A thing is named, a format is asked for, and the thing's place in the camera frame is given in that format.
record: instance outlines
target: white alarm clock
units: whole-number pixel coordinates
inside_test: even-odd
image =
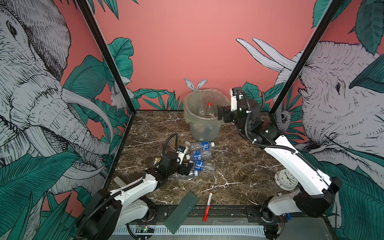
[[[279,188],[291,191],[297,186],[297,179],[286,169],[280,170],[275,174],[275,182]]]

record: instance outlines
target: rabbit ears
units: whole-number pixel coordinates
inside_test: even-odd
[[[199,90],[202,86],[204,86],[204,84],[207,83],[207,80],[206,79],[203,79],[199,82],[199,84],[197,85],[197,87],[195,88],[195,86],[193,85],[192,81],[187,79],[187,78],[184,78],[184,81],[185,83],[187,84],[187,87],[190,88],[192,91],[195,91],[195,90]]]
[[[246,42],[241,38],[237,38],[236,41],[239,42],[251,55],[252,57],[261,63],[263,66],[272,69],[277,72],[281,72],[283,68],[287,68],[289,70],[293,70],[296,65],[296,62],[290,60],[283,55],[281,55],[276,49],[274,49],[271,45],[266,42],[252,38],[252,40],[272,59],[264,56],[261,52],[259,52],[254,46]]]

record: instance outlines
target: trash bin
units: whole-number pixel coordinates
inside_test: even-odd
[[[204,118],[198,116],[200,109],[205,109],[208,103],[212,103],[217,116],[217,105],[228,106],[230,102],[226,96],[216,89],[204,89],[188,94],[184,100],[184,119],[189,123],[192,137],[198,141],[213,141],[217,138],[223,120],[216,118]]]

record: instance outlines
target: bottle label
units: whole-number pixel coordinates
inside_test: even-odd
[[[209,149],[209,142],[208,141],[202,141],[201,142],[201,149],[202,150]]]
[[[203,167],[204,167],[204,161],[196,160],[195,170],[201,172],[201,171],[203,171]]]
[[[192,155],[193,155],[194,161],[201,160],[201,152],[200,151],[193,151]]]

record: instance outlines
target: brown marble surface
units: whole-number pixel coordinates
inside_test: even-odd
[[[269,121],[267,114],[262,118]],[[119,188],[113,182],[116,176],[127,184],[138,179],[145,168],[154,164],[154,158],[161,156],[164,141],[173,133],[179,134],[179,144],[194,142],[183,112],[137,112],[109,190]],[[274,181],[274,174],[283,166],[264,150],[242,139],[233,124],[222,126],[214,142],[213,157],[207,160],[216,164],[214,174],[170,180],[147,197],[156,204],[179,204],[192,191],[198,196],[199,204],[206,204],[209,192],[213,192],[212,204],[250,205],[262,204],[278,192],[286,193]],[[173,138],[167,150],[174,146]]]

